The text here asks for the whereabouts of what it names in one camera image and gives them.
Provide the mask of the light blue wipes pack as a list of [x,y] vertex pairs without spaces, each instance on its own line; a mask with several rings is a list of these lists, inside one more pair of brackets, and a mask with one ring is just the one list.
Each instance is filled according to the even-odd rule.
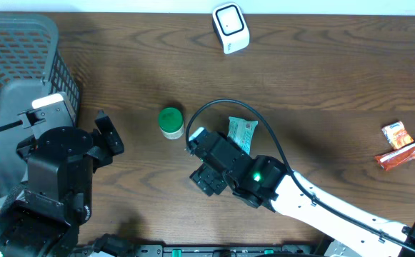
[[229,117],[228,137],[243,151],[250,154],[251,141],[258,121],[247,121],[237,117]]

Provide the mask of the green lid jar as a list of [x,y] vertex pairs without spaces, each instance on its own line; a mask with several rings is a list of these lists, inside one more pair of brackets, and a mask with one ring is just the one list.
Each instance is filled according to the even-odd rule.
[[163,136],[169,140],[181,138],[184,134],[184,118],[180,110],[174,107],[161,110],[158,123]]

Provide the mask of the red Top snack bar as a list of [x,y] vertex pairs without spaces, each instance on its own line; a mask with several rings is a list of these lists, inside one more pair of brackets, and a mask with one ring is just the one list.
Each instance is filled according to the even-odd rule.
[[415,142],[398,150],[374,157],[378,165],[386,171],[415,159]]

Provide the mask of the small orange carton box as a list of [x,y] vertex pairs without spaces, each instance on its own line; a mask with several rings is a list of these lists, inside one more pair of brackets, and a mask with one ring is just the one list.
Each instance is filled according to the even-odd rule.
[[386,125],[381,130],[394,150],[398,150],[414,142],[414,139],[410,136],[401,121]]

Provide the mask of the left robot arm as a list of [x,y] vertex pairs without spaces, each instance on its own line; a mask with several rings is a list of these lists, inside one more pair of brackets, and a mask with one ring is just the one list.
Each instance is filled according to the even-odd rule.
[[28,179],[0,210],[0,256],[70,256],[92,214],[92,176],[124,152],[109,116],[99,111],[87,132],[61,126],[21,141]]

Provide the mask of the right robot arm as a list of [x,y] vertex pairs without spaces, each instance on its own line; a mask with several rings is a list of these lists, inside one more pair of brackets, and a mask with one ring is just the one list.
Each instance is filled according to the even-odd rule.
[[222,133],[199,128],[187,150],[202,161],[190,178],[208,196],[230,188],[246,205],[302,221],[360,256],[415,256],[415,222],[407,226],[352,206],[274,157],[250,157]]

